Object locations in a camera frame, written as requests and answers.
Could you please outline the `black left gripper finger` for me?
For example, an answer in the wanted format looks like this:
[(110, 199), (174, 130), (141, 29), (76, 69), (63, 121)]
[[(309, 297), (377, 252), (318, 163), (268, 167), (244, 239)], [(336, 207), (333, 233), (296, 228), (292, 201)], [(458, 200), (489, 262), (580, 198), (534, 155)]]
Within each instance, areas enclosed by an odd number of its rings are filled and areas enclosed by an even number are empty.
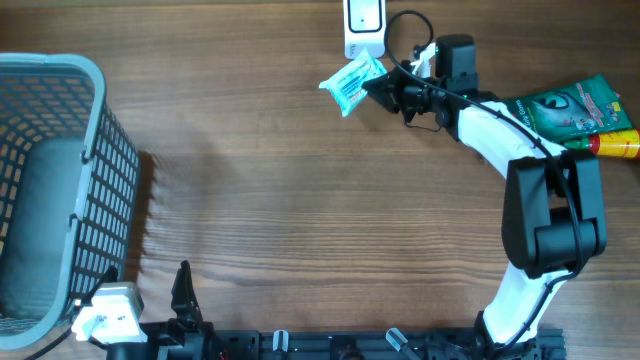
[(178, 320), (189, 325), (198, 325), (203, 322), (193, 287), (191, 267), (187, 260), (180, 264), (171, 294), (171, 309), (176, 313)]
[(100, 289), (100, 287), (107, 283), (113, 283), (118, 280), (118, 269), (116, 266), (110, 266), (106, 272), (102, 275), (102, 277), (98, 280), (98, 282), (93, 286), (93, 288), (89, 291), (89, 299), (92, 299), (96, 292)]

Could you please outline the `light green wipes packet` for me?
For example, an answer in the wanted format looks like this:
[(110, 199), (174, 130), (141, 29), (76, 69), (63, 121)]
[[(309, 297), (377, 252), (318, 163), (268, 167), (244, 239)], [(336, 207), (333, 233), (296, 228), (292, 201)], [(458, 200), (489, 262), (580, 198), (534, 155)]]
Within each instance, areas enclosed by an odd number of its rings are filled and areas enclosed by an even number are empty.
[(327, 90), (338, 104), (341, 115), (347, 117), (368, 95), (362, 85), (386, 73), (384, 65), (364, 49), (333, 76), (322, 81), (318, 88)]

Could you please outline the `dark green 3M package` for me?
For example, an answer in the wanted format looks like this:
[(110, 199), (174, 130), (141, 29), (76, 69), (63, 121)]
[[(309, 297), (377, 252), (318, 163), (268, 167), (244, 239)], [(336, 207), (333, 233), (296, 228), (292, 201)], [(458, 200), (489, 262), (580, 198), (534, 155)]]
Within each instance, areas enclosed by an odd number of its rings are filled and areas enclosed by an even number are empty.
[(618, 94), (601, 74), (504, 103), (521, 123), (557, 144), (632, 127)]

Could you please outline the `yellow red bottle green cap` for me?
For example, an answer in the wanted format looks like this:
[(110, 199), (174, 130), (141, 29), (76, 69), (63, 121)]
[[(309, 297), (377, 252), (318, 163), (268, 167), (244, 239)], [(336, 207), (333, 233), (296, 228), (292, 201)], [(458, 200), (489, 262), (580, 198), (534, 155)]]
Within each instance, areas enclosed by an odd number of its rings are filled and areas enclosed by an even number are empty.
[(628, 129), (608, 133), (600, 133), (569, 140), (566, 148), (589, 150), (598, 156), (617, 158), (639, 158), (639, 130)]

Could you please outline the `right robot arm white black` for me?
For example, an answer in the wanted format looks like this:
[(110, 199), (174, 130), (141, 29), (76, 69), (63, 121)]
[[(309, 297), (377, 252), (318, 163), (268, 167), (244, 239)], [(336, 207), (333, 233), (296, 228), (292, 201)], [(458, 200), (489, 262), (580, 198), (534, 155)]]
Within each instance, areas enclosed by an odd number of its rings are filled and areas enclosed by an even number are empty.
[(386, 70), (366, 51), (321, 83), (349, 112), (370, 97), (406, 122), (432, 113), (505, 180), (501, 238), (508, 259), (493, 300), (470, 328), (405, 333), (298, 333), (264, 339), (265, 359), (562, 359), (563, 332), (539, 321), (558, 289), (606, 247), (599, 164), (530, 130), (478, 88), (476, 47), (444, 35)]

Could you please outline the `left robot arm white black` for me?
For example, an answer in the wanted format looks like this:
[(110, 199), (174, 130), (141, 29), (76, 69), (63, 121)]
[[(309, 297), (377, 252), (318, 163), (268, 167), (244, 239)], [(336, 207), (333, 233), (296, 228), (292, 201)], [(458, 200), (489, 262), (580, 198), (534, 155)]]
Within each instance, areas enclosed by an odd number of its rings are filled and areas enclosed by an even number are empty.
[(183, 261), (171, 290), (175, 316), (142, 323), (141, 296), (129, 283), (100, 287), (85, 325), (74, 324), (78, 339), (106, 350), (109, 359), (225, 359), (226, 346), (213, 324), (204, 320), (196, 298), (191, 267)]

